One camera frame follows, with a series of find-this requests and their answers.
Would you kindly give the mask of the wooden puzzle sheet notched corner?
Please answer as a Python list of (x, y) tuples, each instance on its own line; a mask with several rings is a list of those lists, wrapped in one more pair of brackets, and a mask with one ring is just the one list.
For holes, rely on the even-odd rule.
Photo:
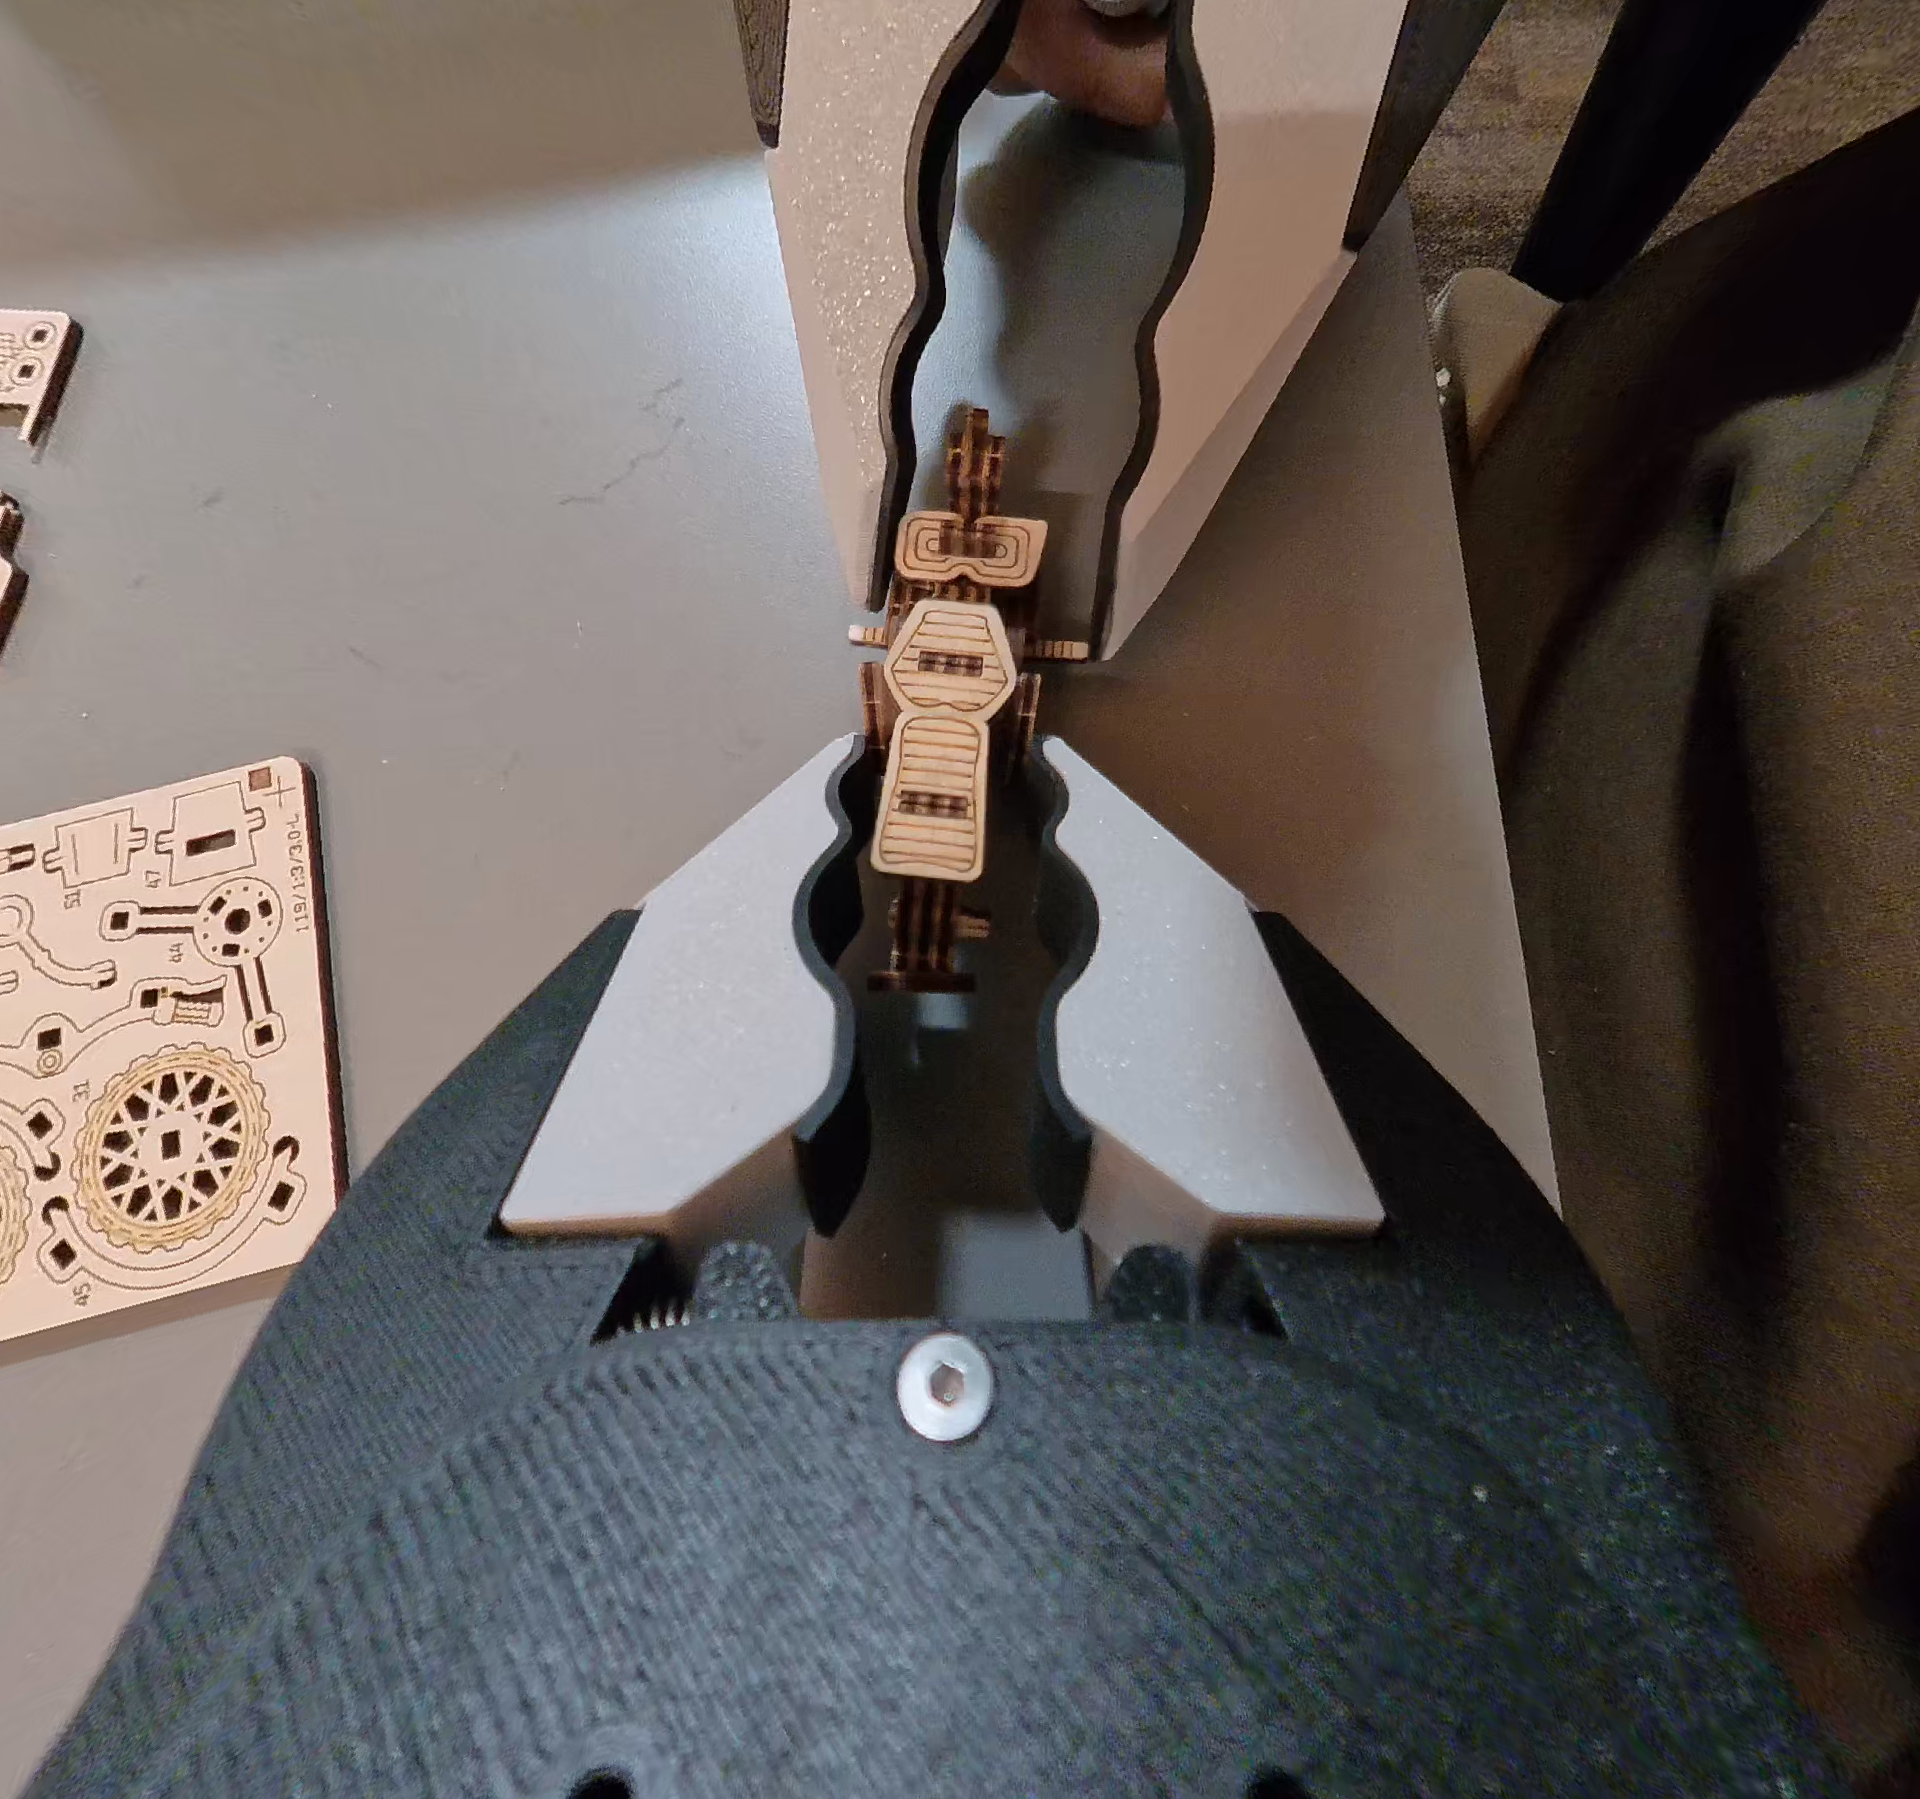
[(2, 1341), (298, 1263), (347, 1187), (308, 766), (2, 828)]

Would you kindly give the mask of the tiny wooden puzzle piece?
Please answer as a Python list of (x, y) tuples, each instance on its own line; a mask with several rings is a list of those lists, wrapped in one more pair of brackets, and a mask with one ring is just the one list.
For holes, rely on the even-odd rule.
[(84, 329), (59, 310), (2, 308), (2, 414), (37, 446), (59, 416)]

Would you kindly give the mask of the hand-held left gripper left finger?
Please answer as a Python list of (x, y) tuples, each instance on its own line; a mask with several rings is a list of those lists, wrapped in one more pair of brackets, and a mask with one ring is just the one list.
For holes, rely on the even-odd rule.
[(873, 811), (832, 741), (640, 903), (521, 1162), (514, 1236), (652, 1236), (693, 1272), (723, 1240), (832, 1236), (868, 1171), (857, 1001)]

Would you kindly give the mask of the grey desk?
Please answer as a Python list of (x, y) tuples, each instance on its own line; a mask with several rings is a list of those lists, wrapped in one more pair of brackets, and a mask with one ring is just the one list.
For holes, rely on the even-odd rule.
[[(1424, 256), (1049, 718), (1554, 1195)], [(5, 818), (308, 759), (358, 1166), (857, 716), (732, 0), (5, 0), (5, 305)]]

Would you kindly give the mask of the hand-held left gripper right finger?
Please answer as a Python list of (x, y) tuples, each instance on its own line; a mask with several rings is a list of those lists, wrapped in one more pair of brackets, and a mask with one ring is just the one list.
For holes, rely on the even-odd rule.
[(1384, 1209), (1247, 898), (1059, 737), (1037, 919), (1035, 1185), (1103, 1270), (1154, 1244), (1372, 1236)]

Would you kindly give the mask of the person's right hand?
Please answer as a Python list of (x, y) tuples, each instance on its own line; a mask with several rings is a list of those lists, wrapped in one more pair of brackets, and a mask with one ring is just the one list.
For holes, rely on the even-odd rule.
[(1169, 16), (1107, 14), (1083, 0), (1021, 0), (990, 90), (1043, 93), (1095, 121), (1152, 130), (1169, 116)]

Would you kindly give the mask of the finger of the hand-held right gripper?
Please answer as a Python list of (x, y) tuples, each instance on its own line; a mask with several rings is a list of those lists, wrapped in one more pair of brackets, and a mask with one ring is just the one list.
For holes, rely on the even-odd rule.
[(1174, 0), (1186, 200), (1140, 327), (1140, 429), (1101, 541), (1100, 658), (1169, 583), (1354, 265), (1344, 234), (1406, 4)]
[(788, 0), (778, 238), (827, 520), (857, 605), (886, 581), (880, 537), (907, 451), (900, 344), (928, 303), (926, 131), (994, 7)]

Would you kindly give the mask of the person's beige shoe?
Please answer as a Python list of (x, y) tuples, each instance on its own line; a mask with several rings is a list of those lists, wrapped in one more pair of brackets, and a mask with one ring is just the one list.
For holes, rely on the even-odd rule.
[(1468, 269), (1432, 308), (1435, 393), (1452, 471), (1464, 491), (1475, 460), (1520, 393), (1562, 305), (1509, 272)]

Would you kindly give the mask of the person's olive clothing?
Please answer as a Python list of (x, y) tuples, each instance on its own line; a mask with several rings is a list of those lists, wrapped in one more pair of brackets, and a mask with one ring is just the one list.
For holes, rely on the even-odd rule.
[(1917, 119), (1565, 305), (1459, 505), (1562, 1209), (1915, 1795)]

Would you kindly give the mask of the wooden puzzle model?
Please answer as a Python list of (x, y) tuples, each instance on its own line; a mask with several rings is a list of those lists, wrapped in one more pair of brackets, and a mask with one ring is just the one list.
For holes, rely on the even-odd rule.
[(876, 760), (873, 870), (892, 883), (876, 996), (970, 996), (962, 947), (991, 935), (965, 899), (988, 865), (991, 790), (1015, 779), (1038, 721), (1048, 526), (1002, 509), (1005, 441), (981, 406), (948, 427), (945, 502), (900, 517), (875, 621), (886, 649), (859, 670), (863, 736)]

